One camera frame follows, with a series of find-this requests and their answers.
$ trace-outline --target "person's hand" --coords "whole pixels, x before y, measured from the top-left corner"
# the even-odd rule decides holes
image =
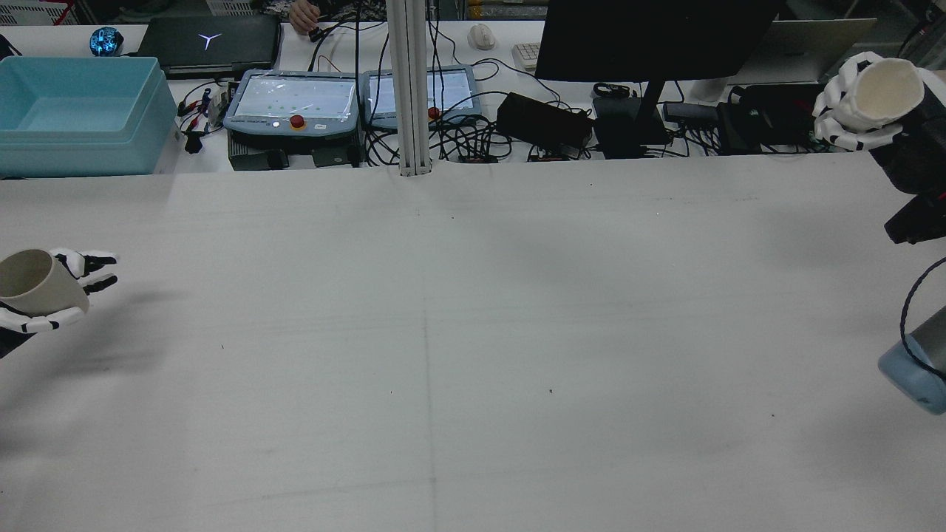
[[[308,0],[295,0],[289,7],[289,23],[296,33],[306,35],[315,29],[322,13],[319,8],[308,3]]]
[[[118,281],[118,277],[115,274],[90,276],[91,273],[97,272],[105,266],[116,264],[118,262],[118,256],[114,253],[107,251],[86,251],[79,253],[71,249],[56,248],[49,250],[49,254],[65,266],[69,274],[82,285],[82,289],[85,290],[85,293],[101,292]],[[85,312],[79,307],[72,307],[53,312],[47,316],[30,317],[6,305],[0,304],[0,328],[31,334],[33,332],[53,330],[74,323],[83,315],[85,315]]]

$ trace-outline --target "black monitor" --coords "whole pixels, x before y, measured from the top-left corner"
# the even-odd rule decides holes
[[[669,80],[732,76],[785,0],[550,0],[535,75],[561,81],[647,81],[642,98],[596,98],[599,141],[626,156],[669,138],[657,101]],[[621,150],[612,146],[612,151]]]

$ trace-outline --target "black laptop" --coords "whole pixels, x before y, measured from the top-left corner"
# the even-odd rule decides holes
[[[159,17],[148,24],[139,57],[155,57],[169,79],[236,78],[272,69],[282,39],[275,15]]]

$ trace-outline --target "laptop logo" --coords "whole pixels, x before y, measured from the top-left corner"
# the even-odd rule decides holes
[[[206,44],[203,45],[203,51],[207,51],[207,48],[210,47],[210,42],[213,41],[214,39],[217,39],[220,35],[223,35],[223,34],[218,33],[217,35],[211,35],[210,37],[207,37],[206,35],[203,35],[201,33],[198,33],[197,35],[198,37],[203,37],[204,40],[207,41]]]

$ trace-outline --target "white table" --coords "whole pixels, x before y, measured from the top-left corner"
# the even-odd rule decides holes
[[[442,22],[441,31],[448,37],[456,41],[456,55],[461,62],[470,64],[485,58],[497,58],[509,65],[515,66],[512,56],[512,46],[516,43],[538,42],[541,40],[542,26],[541,21],[534,22],[512,22],[496,21],[490,22],[489,26],[494,31],[497,38],[497,46],[492,50],[477,50],[469,46],[466,41],[466,34],[473,22]],[[363,27],[373,27],[376,23],[362,23]],[[89,36],[97,27],[92,26],[64,26],[64,27],[3,27],[2,32],[17,48],[28,56],[52,56],[52,57],[89,57],[88,40]],[[134,51],[141,43],[145,33],[143,25],[118,26],[119,31],[125,37],[123,51]],[[283,24],[283,41],[279,61],[276,67],[281,70],[307,70],[311,61],[314,44],[307,36],[296,34],[292,27]],[[320,55],[326,55],[333,63],[345,72],[355,71],[355,40],[354,31],[340,28],[333,31],[328,41],[320,49]],[[376,70],[378,66],[378,57],[381,47],[387,36],[386,25],[373,27],[361,32],[359,70],[364,72]],[[438,39],[438,52],[441,64],[454,64],[452,58],[453,46],[443,37]],[[431,56],[433,49],[428,42],[428,54]],[[390,68],[390,50],[386,54],[382,68]],[[322,69],[329,68],[328,63],[321,63]],[[492,65],[482,65],[475,69],[480,78],[485,78],[495,71]],[[175,99],[180,100],[194,87],[205,80],[172,80],[169,85]],[[582,108],[591,107],[593,83],[564,83],[555,81],[545,81],[552,89],[558,92],[562,99],[571,105]],[[536,80],[519,74],[507,68],[501,68],[499,73],[492,79],[480,83],[482,91],[500,90],[515,91],[523,96],[548,101],[553,99],[552,93],[543,88]],[[195,91],[190,100],[197,99],[201,90]],[[502,95],[485,95],[481,98],[483,111],[487,116],[495,117],[496,109],[502,103]],[[679,93],[672,83],[665,88],[664,98],[668,100],[679,99]],[[528,155],[529,146],[522,142],[516,142],[517,150],[508,159],[509,161],[525,161]],[[195,172],[218,172],[230,171],[231,166],[227,160],[226,135],[224,132],[215,133],[210,137],[203,139],[204,150],[196,155],[190,155],[184,152],[184,141],[178,142],[178,147],[170,150],[172,157],[165,157],[162,161],[162,170],[167,173],[175,171],[180,173]],[[596,158],[602,158],[599,153],[595,153]],[[292,168],[314,168],[311,157],[291,156]]]
[[[0,530],[939,529],[866,154],[0,182],[114,250],[0,361]],[[942,274],[913,323],[941,307]]]

